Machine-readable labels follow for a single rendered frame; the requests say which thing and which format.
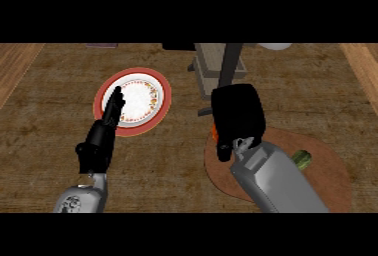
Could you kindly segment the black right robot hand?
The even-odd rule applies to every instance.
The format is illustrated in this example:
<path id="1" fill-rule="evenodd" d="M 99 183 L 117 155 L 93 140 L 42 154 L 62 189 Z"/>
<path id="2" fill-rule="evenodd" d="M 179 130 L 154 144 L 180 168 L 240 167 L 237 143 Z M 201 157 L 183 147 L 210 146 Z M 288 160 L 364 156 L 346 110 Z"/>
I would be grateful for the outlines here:
<path id="1" fill-rule="evenodd" d="M 257 90 L 251 84 L 234 84 L 216 88 L 212 108 L 217 139 L 217 157 L 231 160 L 237 139 L 253 138 L 250 148 L 260 145 L 266 131 L 266 118 Z"/>

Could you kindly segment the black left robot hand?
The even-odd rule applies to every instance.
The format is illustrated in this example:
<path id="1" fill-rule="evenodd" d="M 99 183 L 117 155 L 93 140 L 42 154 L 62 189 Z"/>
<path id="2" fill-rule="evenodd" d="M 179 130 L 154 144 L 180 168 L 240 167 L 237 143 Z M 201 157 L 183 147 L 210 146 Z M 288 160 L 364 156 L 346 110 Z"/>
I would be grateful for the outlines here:
<path id="1" fill-rule="evenodd" d="M 86 141 L 76 147 L 82 174 L 105 173 L 108 170 L 124 104 L 121 87 L 117 86 L 107 102 L 102 118 L 92 125 Z"/>

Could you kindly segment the grey tiered basket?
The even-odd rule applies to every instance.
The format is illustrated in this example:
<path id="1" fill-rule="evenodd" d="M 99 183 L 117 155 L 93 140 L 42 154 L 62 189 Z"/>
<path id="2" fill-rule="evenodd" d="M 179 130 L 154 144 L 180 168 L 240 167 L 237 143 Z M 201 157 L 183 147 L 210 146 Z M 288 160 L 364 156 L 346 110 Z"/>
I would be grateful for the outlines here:
<path id="1" fill-rule="evenodd" d="M 212 100 L 216 88 L 229 85 L 247 75 L 241 59 L 241 43 L 197 43 L 197 55 L 188 70 L 197 75 L 201 98 Z"/>

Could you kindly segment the brown wooden cutting board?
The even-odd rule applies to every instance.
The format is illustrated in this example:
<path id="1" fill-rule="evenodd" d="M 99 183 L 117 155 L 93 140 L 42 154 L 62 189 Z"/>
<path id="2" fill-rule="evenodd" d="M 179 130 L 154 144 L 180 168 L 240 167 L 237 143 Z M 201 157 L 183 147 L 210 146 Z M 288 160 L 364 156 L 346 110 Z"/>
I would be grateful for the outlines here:
<path id="1" fill-rule="evenodd" d="M 321 199 L 333 213 L 352 210 L 352 182 L 343 160 L 330 145 L 313 137 L 287 130 L 269 127 L 263 140 L 278 145 L 285 153 L 293 156 L 299 150 L 306 150 L 312 155 L 312 163 L 303 174 L 313 186 Z M 204 149 L 204 166 L 209 178 L 217 189 L 229 196 L 251 202 L 232 172 L 229 162 L 220 162 L 216 152 L 216 136 L 209 133 Z"/>

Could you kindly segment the red round placemat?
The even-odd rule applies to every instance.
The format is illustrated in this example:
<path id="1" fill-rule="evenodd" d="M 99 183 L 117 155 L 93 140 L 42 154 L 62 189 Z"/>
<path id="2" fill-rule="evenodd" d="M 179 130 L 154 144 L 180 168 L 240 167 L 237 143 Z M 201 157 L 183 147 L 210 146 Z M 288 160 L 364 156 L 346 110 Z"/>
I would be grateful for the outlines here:
<path id="1" fill-rule="evenodd" d="M 118 78 L 121 78 L 123 76 L 133 74 L 133 73 L 144 73 L 157 78 L 157 80 L 161 82 L 161 85 L 163 85 L 164 101 L 163 101 L 163 106 L 161 106 L 161 109 L 160 109 L 155 117 L 144 125 L 141 125 L 138 127 L 132 127 L 132 128 L 123 128 L 123 127 L 117 126 L 116 135 L 121 136 L 121 137 L 138 136 L 138 135 L 144 134 L 145 132 L 148 132 L 163 121 L 163 119 L 167 115 L 169 109 L 170 109 L 170 105 L 172 105 L 172 87 L 170 87 L 169 80 L 166 79 L 164 75 L 158 71 L 155 71 L 149 68 L 144 68 L 144 67 L 129 68 L 129 69 L 123 70 L 121 72 L 118 72 L 107 80 L 107 82 L 101 86 L 101 89 L 98 90 L 95 101 L 93 101 L 95 119 L 99 120 L 102 118 L 102 114 L 105 112 L 105 108 L 102 108 L 102 99 L 104 99 L 104 94 L 105 94 L 105 91 L 107 91 L 110 85 Z"/>

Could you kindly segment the white patterned plate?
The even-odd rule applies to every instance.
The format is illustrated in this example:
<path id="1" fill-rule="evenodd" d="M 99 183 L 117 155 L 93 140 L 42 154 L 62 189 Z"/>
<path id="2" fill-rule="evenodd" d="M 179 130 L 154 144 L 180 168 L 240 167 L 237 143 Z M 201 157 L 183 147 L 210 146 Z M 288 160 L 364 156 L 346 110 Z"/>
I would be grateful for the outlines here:
<path id="1" fill-rule="evenodd" d="M 157 78 L 144 73 L 133 73 L 118 78 L 110 85 L 102 99 L 102 108 L 116 87 L 121 87 L 126 104 L 121 109 L 118 126 L 132 128 L 144 125 L 157 115 L 164 101 L 163 85 Z"/>

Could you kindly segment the green zucchini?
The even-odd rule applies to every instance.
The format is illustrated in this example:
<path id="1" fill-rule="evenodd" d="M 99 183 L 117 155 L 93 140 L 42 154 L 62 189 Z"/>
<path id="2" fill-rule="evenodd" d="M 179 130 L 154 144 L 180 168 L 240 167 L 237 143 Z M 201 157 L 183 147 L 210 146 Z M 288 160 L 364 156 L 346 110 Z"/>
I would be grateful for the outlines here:
<path id="1" fill-rule="evenodd" d="M 300 170 L 305 170 L 312 163 L 312 154 L 306 150 L 299 150 L 293 155 L 293 161 Z"/>

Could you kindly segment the white round object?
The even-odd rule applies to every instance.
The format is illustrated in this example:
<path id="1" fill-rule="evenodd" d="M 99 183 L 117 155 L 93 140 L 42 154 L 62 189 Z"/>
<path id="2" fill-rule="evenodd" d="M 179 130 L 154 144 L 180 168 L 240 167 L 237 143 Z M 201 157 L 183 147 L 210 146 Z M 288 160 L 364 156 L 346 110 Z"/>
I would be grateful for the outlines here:
<path id="1" fill-rule="evenodd" d="M 281 51 L 290 48 L 293 43 L 259 43 L 259 45 L 269 50 Z"/>

